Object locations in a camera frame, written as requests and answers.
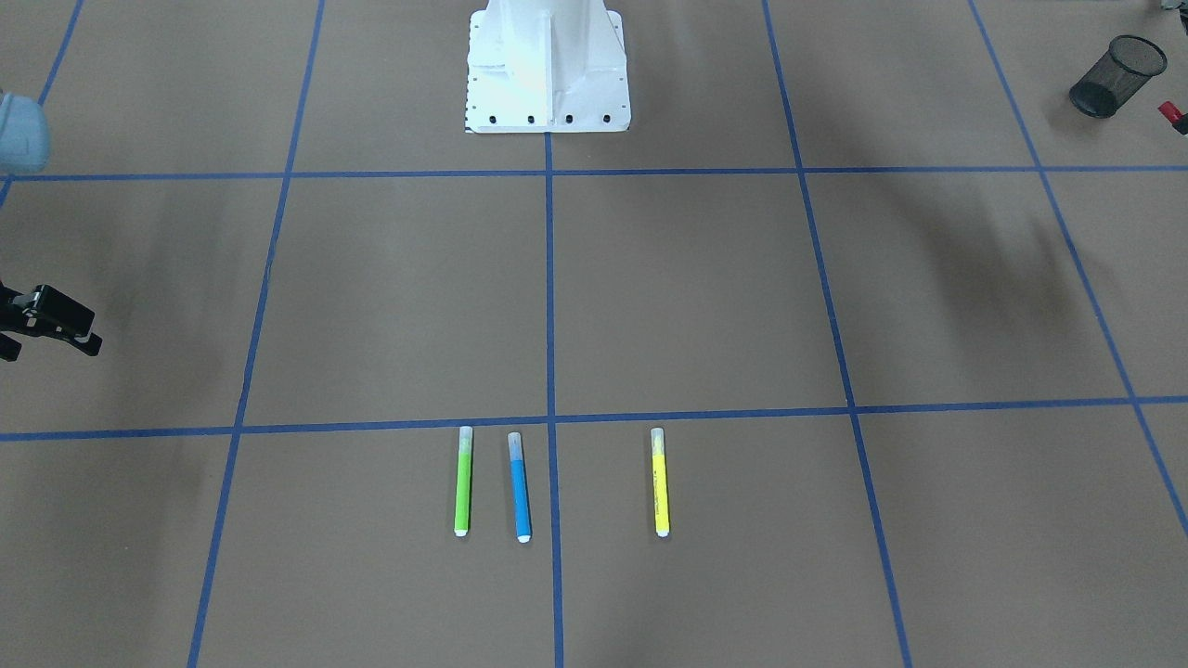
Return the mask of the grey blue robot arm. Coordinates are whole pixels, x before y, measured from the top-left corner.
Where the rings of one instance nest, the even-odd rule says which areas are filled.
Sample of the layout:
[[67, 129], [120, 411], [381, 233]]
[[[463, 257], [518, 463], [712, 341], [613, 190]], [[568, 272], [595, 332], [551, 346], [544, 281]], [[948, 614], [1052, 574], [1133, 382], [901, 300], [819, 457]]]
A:
[[[51, 136], [42, 103], [4, 92], [1, 169], [5, 176], [39, 174], [48, 165]], [[59, 340], [86, 357], [97, 357], [102, 338], [93, 330], [95, 313], [61, 290], [39, 284], [21, 292], [1, 285], [1, 359], [17, 361], [23, 344], [13, 338]]]

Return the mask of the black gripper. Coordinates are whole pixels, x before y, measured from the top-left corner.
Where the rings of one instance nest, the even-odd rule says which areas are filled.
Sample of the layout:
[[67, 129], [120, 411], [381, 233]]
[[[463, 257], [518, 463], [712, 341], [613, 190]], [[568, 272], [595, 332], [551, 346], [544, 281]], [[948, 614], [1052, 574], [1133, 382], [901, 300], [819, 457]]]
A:
[[23, 345], [12, 338], [13, 334], [64, 341], [95, 357], [103, 341], [91, 329], [94, 321], [94, 310], [51, 285], [37, 285], [26, 294], [1, 285], [1, 359], [19, 359]]

